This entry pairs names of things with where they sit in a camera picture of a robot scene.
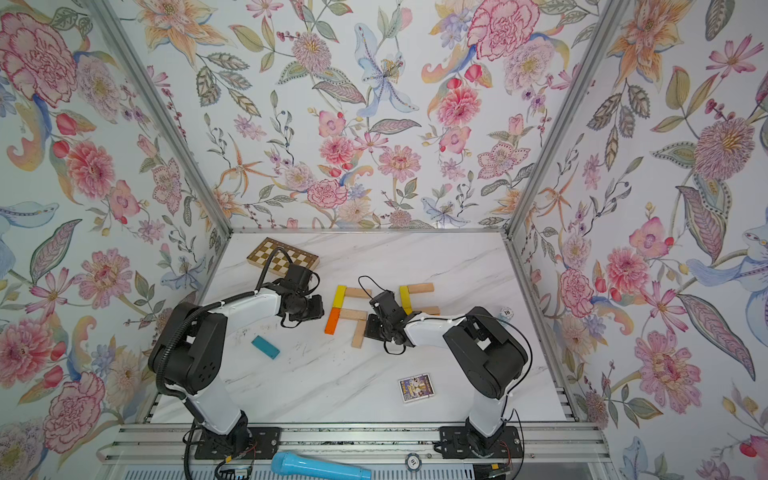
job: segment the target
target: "blue block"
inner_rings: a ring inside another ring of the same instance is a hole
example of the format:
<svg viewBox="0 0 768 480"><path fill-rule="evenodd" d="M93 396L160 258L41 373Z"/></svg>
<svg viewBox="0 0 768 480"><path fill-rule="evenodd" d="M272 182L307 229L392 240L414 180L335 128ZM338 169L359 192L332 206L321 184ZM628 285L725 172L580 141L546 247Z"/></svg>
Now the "blue block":
<svg viewBox="0 0 768 480"><path fill-rule="evenodd" d="M251 343L253 346L264 352L266 356L270 357L272 360L275 360L277 354L280 353L280 351L274 345L261 338L261 335L253 339L253 342Z"/></svg>

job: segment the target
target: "wooden chessboard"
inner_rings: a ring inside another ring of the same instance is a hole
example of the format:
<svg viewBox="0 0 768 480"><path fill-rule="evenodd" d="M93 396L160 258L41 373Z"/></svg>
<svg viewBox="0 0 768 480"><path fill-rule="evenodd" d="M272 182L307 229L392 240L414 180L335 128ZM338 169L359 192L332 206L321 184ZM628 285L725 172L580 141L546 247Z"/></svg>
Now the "wooden chessboard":
<svg viewBox="0 0 768 480"><path fill-rule="evenodd" d="M317 264L320 262L320 257L304 250L292 247L287 243L278 242L272 238L265 238L264 241L248 255L248 262L252 265L264 268L267 257L275 250L276 247L282 247L290 255L291 260L294 263L305 266L310 270L314 270ZM288 260L278 253L272 259L270 264L270 272L275 273L278 276L285 276L288 271Z"/></svg>

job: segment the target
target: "floral wallpaper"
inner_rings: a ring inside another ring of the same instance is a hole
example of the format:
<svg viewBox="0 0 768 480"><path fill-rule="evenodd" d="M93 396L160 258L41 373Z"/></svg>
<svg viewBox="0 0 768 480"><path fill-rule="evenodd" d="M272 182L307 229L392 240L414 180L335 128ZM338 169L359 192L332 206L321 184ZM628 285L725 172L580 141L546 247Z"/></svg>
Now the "floral wallpaper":
<svg viewBox="0 0 768 480"><path fill-rule="evenodd" d="M93 477L222 250L146 108L80 2L0 2L4 480Z"/></svg>
<svg viewBox="0 0 768 480"><path fill-rule="evenodd" d="M206 2L111 4L238 230L503 226L601 10Z"/></svg>
<svg viewBox="0 0 768 480"><path fill-rule="evenodd" d="M633 0L514 242L627 480L768 478L758 0Z"/></svg>

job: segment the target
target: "marble surface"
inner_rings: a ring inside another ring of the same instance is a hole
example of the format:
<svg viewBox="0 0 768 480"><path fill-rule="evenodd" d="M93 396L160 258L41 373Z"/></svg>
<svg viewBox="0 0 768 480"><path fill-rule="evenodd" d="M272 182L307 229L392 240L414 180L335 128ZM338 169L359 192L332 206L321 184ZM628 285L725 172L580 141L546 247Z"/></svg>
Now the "marble surface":
<svg viewBox="0 0 768 480"><path fill-rule="evenodd" d="M458 316L473 306L494 315L512 308L513 324L531 342L533 366L510 398L507 415L514 406L523 421L565 420L499 233L239 233L204 303L253 289L261 270L246 256L267 236L319 255L316 293L326 316L296 329L280 327L277 317L263 319L227 337L220 375L251 422L464 421L474 389L450 350L423 346L392 356L371 339L354 349L354 320L340 320L335 335L323 332L336 287L357 286L360 275L370 275L398 299L400 285L433 282L435 292L412 295L412 303L439 306L443 315ZM363 299L346 299L344 307L372 312ZM280 349L275 360L250 344L257 335ZM420 373L430 374L436 395L405 404L398 381ZM151 421L191 420L177 399L161 396Z"/></svg>

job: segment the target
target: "orange wooden block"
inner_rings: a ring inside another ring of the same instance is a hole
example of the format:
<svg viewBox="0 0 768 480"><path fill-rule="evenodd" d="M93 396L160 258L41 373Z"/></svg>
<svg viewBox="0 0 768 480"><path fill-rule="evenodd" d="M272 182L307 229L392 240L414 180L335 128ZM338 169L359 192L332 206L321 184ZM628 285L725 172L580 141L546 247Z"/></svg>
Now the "orange wooden block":
<svg viewBox="0 0 768 480"><path fill-rule="evenodd" d="M340 308L332 308L331 314L328 315L328 323L326 323L326 333L328 335L333 335L336 331L336 324L339 323L339 315L341 314Z"/></svg>

